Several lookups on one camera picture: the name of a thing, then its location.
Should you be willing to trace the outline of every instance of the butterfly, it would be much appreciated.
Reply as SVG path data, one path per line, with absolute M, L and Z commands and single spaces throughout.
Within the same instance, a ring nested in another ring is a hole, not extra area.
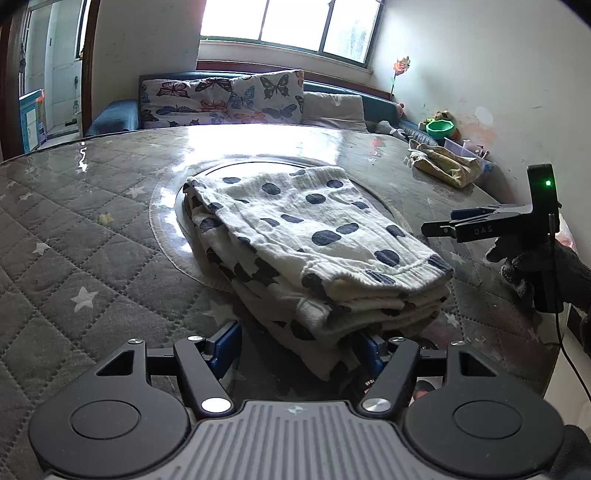
M 154 115 L 152 115 L 152 110 L 142 110 L 142 121 L 158 122 L 159 120 Z
M 162 88 L 158 91 L 156 96 L 162 97 L 162 95 L 189 98 L 187 84 L 183 82 L 163 82 Z
M 301 70 L 296 70 L 295 76 L 297 77 L 297 84 L 302 87 L 304 85 L 304 72 Z
M 211 112 L 209 116 L 212 118 L 212 125 L 221 125 L 224 121 L 224 117 L 220 116 L 217 112 Z
M 219 110 L 223 113 L 228 112 L 226 102 L 220 100 L 219 102 L 210 103 L 207 100 L 201 100 L 201 107 L 203 112 L 211 112 L 212 110 Z
M 156 115 L 168 115 L 170 113 L 198 113 L 198 111 L 188 106 L 164 106 L 156 110 Z
M 300 112 L 304 113 L 304 98 L 299 95 L 295 95 L 295 99 L 297 100 L 297 104 L 300 106 Z
M 195 87 L 195 91 L 202 92 L 206 88 L 210 88 L 213 85 L 217 85 L 218 87 L 223 88 L 227 92 L 232 91 L 232 82 L 230 82 L 230 79 L 224 79 L 219 77 L 203 79 L 201 82 L 197 84 L 197 86 Z
M 287 89 L 287 83 L 290 81 L 290 75 L 286 73 L 283 77 L 279 79 L 277 85 L 275 85 L 272 81 L 270 81 L 266 77 L 261 77 L 261 83 L 265 88 L 265 98 L 271 98 L 275 92 L 279 92 L 284 97 L 290 94 L 290 91 Z
M 266 123 L 267 119 L 261 112 L 253 112 L 252 115 L 248 113 L 235 113 L 234 118 L 240 120 L 243 124 Z
M 149 103 L 150 102 L 150 97 L 148 96 L 148 92 L 146 92 L 147 89 L 148 89 L 148 87 L 146 87 L 145 83 L 142 83 L 142 101 L 141 101 L 141 103 Z
M 255 97 L 255 86 L 252 85 L 246 89 L 244 92 L 244 97 L 232 92 L 230 94 L 230 98 L 228 99 L 228 105 L 230 108 L 240 110 L 242 109 L 242 105 L 246 108 L 252 108 L 254 106 L 254 102 L 252 101 Z
M 280 119 L 290 118 L 291 114 L 294 112 L 295 109 L 297 109 L 297 105 L 295 103 L 292 103 L 291 105 L 288 105 L 285 108 L 282 108 L 281 110 L 276 110 L 274 108 L 264 108 L 262 111 L 267 115 L 271 115 L 275 119 Z

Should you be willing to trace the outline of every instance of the table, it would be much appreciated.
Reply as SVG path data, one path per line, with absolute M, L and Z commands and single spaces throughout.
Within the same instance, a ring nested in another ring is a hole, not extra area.
M 239 319 L 242 357 L 225 379 L 236 402 L 337 398 L 346 378 L 313 377 L 234 294 L 204 286 L 171 263 L 171 245 L 191 257 L 174 202 L 189 174 L 253 158 L 339 165 L 401 213 L 413 233 L 452 209 L 493 201 L 475 186 L 455 190 L 411 169 L 407 148 L 392 137 L 315 127 L 211 125 L 91 138 L 3 163 L 0 476 L 38 475 L 27 438 L 35 407 L 133 337 L 152 348 L 171 346 Z M 167 241 L 174 236 L 176 243 Z M 514 304 L 498 267 L 482 260 L 492 241 L 439 238 L 430 245 L 456 277 L 424 336 L 442 348 L 470 342 L 542 392 L 557 354 L 540 339 L 551 322 Z M 178 394 L 172 379 L 152 380 Z

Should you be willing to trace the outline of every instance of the black cable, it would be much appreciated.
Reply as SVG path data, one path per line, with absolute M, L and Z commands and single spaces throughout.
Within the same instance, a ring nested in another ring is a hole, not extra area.
M 559 295 L 559 290 L 558 290 L 558 272 L 556 270 L 556 249 L 555 249 L 555 220 L 554 220 L 554 214 L 550 213 L 548 215 L 548 219 L 550 221 L 550 256 L 552 259 L 552 277 L 553 277 L 553 281 L 554 281 L 554 318 L 556 320 L 556 335 L 558 336 L 558 342 L 560 343 L 560 350 L 562 351 L 564 357 L 566 358 L 566 361 L 569 363 L 570 367 L 573 369 L 574 374 L 577 376 L 577 378 L 579 379 L 579 382 L 581 383 L 581 385 L 583 386 L 583 389 L 585 390 L 585 393 L 587 394 L 587 398 L 589 399 L 589 403 L 591 403 L 591 394 L 589 393 L 589 389 L 587 388 L 587 385 L 585 385 L 585 382 L 583 381 L 583 378 L 581 377 L 581 375 L 579 374 L 579 371 L 577 370 L 577 368 L 575 367 L 573 361 L 570 359 L 569 355 L 566 353 L 566 350 L 564 348 L 564 342 L 562 340 L 562 335 L 560 334 L 560 321 L 558 319 L 558 295 Z

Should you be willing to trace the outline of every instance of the green bowl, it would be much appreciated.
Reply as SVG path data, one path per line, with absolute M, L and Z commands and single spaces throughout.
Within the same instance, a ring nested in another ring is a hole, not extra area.
M 435 140 L 451 137 L 455 131 L 456 126 L 449 120 L 435 120 L 427 124 L 427 133 Z

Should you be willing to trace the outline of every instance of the window pane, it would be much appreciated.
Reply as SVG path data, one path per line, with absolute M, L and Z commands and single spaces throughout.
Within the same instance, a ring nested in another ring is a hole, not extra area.
M 336 0 L 324 51 L 363 63 L 378 9 L 376 0 Z
M 267 0 L 207 0 L 201 35 L 258 40 Z
M 261 39 L 318 50 L 329 0 L 271 0 Z

